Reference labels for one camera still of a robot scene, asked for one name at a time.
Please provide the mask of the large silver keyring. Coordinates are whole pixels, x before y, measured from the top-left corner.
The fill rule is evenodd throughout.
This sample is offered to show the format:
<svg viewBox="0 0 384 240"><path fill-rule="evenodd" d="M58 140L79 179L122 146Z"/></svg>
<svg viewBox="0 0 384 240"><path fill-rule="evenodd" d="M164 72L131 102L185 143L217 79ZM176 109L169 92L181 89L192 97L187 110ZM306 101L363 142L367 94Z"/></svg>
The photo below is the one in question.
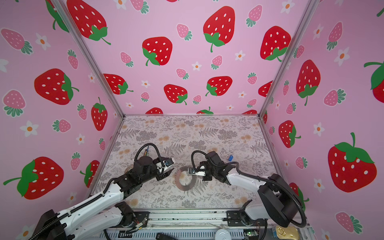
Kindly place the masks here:
<svg viewBox="0 0 384 240"><path fill-rule="evenodd" d="M179 168L174 177L176 187L183 192L191 190L197 182L197 177L190 175L188 169L188 166Z"/></svg>

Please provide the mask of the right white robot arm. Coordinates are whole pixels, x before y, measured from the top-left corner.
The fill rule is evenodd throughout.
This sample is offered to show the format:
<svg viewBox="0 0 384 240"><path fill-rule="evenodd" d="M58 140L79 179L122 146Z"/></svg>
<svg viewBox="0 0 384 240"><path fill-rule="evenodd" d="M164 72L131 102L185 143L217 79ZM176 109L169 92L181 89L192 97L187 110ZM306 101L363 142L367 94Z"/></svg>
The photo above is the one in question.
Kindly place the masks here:
<svg viewBox="0 0 384 240"><path fill-rule="evenodd" d="M299 228L307 225L307 218L299 196L278 174L260 177L240 170L238 162L225 163L215 151L205 153L195 150L191 153L192 169L189 174L201 176L204 181L213 178L221 183L244 188L259 194L262 205L246 204L244 212L251 220L262 214L282 227L293 224Z"/></svg>

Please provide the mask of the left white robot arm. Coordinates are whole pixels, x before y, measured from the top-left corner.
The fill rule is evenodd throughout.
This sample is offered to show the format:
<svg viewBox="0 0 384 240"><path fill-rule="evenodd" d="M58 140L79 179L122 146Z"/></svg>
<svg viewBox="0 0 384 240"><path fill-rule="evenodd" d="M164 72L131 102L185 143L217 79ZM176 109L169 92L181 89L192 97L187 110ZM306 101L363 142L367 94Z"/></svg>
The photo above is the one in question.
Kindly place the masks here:
<svg viewBox="0 0 384 240"><path fill-rule="evenodd" d="M141 157L132 169L110 179L96 195L58 213L53 210L44 213L31 239L83 240L110 227L130 225L135 221L135 214L124 200L144 183L168 177L174 163L174 158Z"/></svg>

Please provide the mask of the black device on base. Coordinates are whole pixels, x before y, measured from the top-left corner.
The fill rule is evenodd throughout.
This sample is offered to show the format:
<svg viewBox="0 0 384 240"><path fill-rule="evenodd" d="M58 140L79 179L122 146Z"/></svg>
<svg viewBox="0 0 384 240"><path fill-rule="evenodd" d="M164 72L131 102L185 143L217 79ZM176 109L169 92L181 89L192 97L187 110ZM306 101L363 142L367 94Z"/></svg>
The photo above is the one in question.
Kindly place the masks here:
<svg viewBox="0 0 384 240"><path fill-rule="evenodd" d="M163 233L157 233L156 240L177 240L177 239Z"/></svg>

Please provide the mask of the white round disc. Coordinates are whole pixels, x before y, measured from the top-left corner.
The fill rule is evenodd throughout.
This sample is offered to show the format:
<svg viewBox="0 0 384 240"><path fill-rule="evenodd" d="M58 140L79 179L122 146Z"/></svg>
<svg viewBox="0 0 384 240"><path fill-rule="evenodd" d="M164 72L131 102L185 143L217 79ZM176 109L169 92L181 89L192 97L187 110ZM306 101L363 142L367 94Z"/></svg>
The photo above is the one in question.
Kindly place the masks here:
<svg viewBox="0 0 384 240"><path fill-rule="evenodd" d="M215 233L214 240L232 240L232 236L228 230L220 229Z"/></svg>

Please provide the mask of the gold computer mouse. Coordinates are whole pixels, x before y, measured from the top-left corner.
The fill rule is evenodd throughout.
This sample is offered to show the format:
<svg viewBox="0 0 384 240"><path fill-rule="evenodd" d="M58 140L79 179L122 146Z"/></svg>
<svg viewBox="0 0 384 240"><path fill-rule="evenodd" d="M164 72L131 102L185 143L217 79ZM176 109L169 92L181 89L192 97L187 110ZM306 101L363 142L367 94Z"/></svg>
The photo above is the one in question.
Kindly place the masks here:
<svg viewBox="0 0 384 240"><path fill-rule="evenodd" d="M300 234L295 227L281 227L276 226L273 228L273 236L278 240L299 240Z"/></svg>

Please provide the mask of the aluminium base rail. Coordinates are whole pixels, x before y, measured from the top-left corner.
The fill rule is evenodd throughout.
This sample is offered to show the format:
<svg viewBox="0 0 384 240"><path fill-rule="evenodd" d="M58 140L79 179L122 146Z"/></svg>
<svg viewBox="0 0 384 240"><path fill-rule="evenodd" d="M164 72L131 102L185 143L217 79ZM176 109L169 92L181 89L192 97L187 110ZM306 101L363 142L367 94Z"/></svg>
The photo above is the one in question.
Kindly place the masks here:
<svg viewBox="0 0 384 240"><path fill-rule="evenodd" d="M102 231L101 240L155 240L163 233L177 240L214 240L220 229L228 230L232 240L277 240L272 220L258 219L245 224L238 209L143 209L136 210L137 221L143 226L137 231L133 227L112 227ZM313 240L309 227L297 228L300 240Z"/></svg>

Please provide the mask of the silver frame post left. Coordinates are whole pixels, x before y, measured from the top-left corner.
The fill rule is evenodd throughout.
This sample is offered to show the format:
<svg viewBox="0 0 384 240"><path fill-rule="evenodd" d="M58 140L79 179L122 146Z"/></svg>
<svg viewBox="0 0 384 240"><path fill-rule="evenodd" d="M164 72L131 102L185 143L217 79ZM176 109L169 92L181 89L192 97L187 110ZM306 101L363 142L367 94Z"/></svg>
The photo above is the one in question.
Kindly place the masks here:
<svg viewBox="0 0 384 240"><path fill-rule="evenodd" d="M122 108L120 107L119 103L117 102L115 95L113 94L112 90L110 89L107 80L105 79L102 71L100 70L97 62L95 61L92 52L88 48L87 44L84 41L83 36L79 32L78 28L76 27L75 22L73 21L72 17L70 16L70 13L67 9L65 1L59 1L59 0L53 0L52 1L55 7L57 8L57 11L59 15L61 16L63 22L67 26L67 28L70 31L70 34L72 35L75 43L79 47L80 51L82 52L87 64L89 65L90 69L92 70L93 74L98 79L100 85L102 86L105 94L107 95L108 99L110 100L112 106L114 107L115 111L117 112L118 116L123 119L125 117L124 112L122 111Z"/></svg>

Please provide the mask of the silver frame post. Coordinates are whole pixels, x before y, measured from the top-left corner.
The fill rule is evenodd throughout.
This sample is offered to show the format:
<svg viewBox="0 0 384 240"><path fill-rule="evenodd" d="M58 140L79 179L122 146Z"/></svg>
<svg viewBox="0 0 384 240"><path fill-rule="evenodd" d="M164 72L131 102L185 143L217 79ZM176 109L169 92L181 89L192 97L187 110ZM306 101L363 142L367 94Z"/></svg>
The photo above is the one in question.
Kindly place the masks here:
<svg viewBox="0 0 384 240"><path fill-rule="evenodd" d="M281 65L278 68L278 71L276 73L275 78L273 79L271 88L267 94L267 98L261 108L261 111L259 113L259 119L261 120L271 102L272 97L274 96L274 93L276 89L278 88L281 80L283 79L283 76L288 68L289 63L291 62L294 54L294 50L299 45L304 33L306 32L306 29L308 28L309 23L311 22L316 9L319 5L319 0L311 0L308 2L305 11L302 15L301 20L299 21L299 24L297 26L297 29L292 37L292 41L290 43L290 46L288 47L287 52L284 54L284 58L282 60Z"/></svg>
<svg viewBox="0 0 384 240"><path fill-rule="evenodd" d="M113 94L112 90L110 89L107 80L105 79L102 71L100 70L97 62L95 61L92 52L88 48L87 44L84 41L83 36L79 32L78 28L76 27L75 22L73 21L72 17L70 16L70 13L67 9L65 1L59 1L59 0L53 0L52 1L55 7L57 8L57 11L59 15L61 16L63 22L67 26L67 28L70 31L70 34L72 35L75 43L79 47L80 51L82 52L87 64L89 65L90 69L92 70L93 74L98 79L100 85L102 86L105 94L107 95L108 99L110 100L112 106L114 107L115 111L117 112L118 116L123 119L125 117L124 112L122 111L122 108L120 107L119 103L117 102L115 95Z"/></svg>

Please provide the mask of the silver frame post right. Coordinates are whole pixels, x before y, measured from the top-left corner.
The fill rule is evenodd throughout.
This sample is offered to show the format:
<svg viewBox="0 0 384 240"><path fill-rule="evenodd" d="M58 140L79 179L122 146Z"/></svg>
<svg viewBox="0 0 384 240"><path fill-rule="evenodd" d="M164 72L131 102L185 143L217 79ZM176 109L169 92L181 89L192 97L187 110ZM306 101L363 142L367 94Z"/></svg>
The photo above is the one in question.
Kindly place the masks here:
<svg viewBox="0 0 384 240"><path fill-rule="evenodd" d="M305 11L302 15L301 20L299 21L299 24L297 26L297 29L292 37L292 41L290 43L290 46L288 47L287 52L284 54L284 58L282 60L281 65L278 68L278 71L276 73L275 78L273 79L271 88L267 94L267 98L261 108L261 111L259 113L259 119L261 120L271 102L272 97L274 96L274 93L276 89L278 88L281 80L283 79L283 76L288 68L289 63L291 62L294 54L294 50L299 45L304 33L306 32L306 29L308 28L309 23L311 22L316 9L319 5L319 0L311 0L308 2Z"/></svg>

